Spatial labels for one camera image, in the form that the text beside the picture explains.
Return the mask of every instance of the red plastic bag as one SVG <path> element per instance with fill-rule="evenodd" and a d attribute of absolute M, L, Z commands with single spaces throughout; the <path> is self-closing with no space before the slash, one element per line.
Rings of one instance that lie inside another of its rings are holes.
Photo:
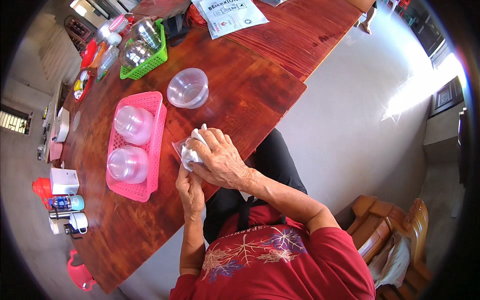
<path fill-rule="evenodd" d="M 190 18 L 191 22 L 196 25 L 206 25 L 207 21 L 200 15 L 200 12 L 195 7 L 195 5 L 191 4 L 190 8 L 187 11 L 187 17 Z"/>

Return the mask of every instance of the black bag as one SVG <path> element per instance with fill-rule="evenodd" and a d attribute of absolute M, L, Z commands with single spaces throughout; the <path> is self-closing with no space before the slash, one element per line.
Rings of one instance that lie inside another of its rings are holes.
<path fill-rule="evenodd" d="M 182 12 L 172 17 L 165 17 L 162 21 L 170 47 L 180 44 L 190 28 L 187 25 L 187 13 Z"/>

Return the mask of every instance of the white tissue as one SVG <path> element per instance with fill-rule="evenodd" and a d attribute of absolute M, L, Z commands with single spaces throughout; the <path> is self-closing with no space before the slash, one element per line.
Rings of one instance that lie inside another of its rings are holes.
<path fill-rule="evenodd" d="M 201 129 L 207 129 L 207 125 L 206 124 L 202 124 L 202 126 L 200 127 Z M 198 133 L 198 129 L 195 128 L 193 131 L 192 131 L 192 138 L 196 138 L 197 140 L 199 140 L 200 142 L 202 142 L 203 144 L 205 144 L 205 146 L 208 147 L 206 141 L 204 140 L 204 138 Z M 188 171 L 192 172 L 192 168 L 188 165 L 189 162 L 195 162 L 195 163 L 203 163 L 204 161 L 202 161 L 202 159 L 198 156 L 198 153 L 195 151 L 195 150 L 192 150 L 190 149 L 188 146 L 187 146 L 187 143 L 185 143 L 185 145 L 183 145 L 181 147 L 181 162 L 183 163 L 183 166 L 185 167 L 185 169 L 187 169 Z"/>

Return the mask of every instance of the plastic bottle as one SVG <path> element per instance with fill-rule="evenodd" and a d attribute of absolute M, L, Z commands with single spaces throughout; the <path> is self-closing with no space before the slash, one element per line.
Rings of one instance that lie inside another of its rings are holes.
<path fill-rule="evenodd" d="M 68 196 L 53 196 L 48 200 L 50 205 L 58 208 L 58 209 L 71 209 L 72 203 L 70 202 L 70 198 Z"/>
<path fill-rule="evenodd" d="M 112 33 L 108 37 L 108 43 L 110 47 L 105 51 L 98 65 L 97 69 L 97 81 L 102 78 L 103 75 L 110 69 L 113 63 L 117 60 L 120 50 L 117 48 L 117 45 L 121 42 L 121 36 L 117 33 Z"/>

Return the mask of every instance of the black pants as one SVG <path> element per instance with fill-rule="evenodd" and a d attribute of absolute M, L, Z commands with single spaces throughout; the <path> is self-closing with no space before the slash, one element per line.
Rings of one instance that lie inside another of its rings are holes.
<path fill-rule="evenodd" d="M 282 134 L 277 129 L 264 139 L 257 147 L 256 153 L 252 154 L 255 168 L 265 176 L 288 185 L 303 193 L 307 193 L 305 186 L 295 167 L 287 144 Z M 245 204 L 245 200 L 237 190 L 220 188 L 205 204 L 207 208 L 204 221 L 204 237 L 208 243 L 217 239 L 217 235 L 228 218 L 238 213 Z M 257 200 L 253 206 L 266 204 L 263 200 Z"/>

